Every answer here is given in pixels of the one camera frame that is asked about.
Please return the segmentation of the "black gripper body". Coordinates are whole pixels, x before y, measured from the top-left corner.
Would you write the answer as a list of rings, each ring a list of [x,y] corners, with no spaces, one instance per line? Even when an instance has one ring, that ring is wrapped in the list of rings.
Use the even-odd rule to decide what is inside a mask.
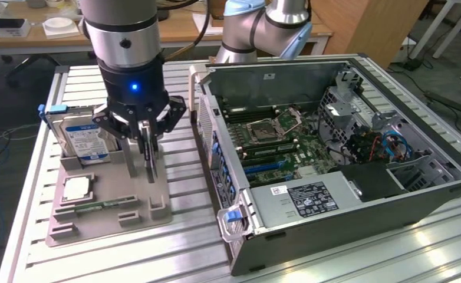
[[[97,60],[107,90],[107,105],[129,125],[128,138],[140,136],[139,122],[153,120],[168,103],[163,58],[137,67],[112,67]]]

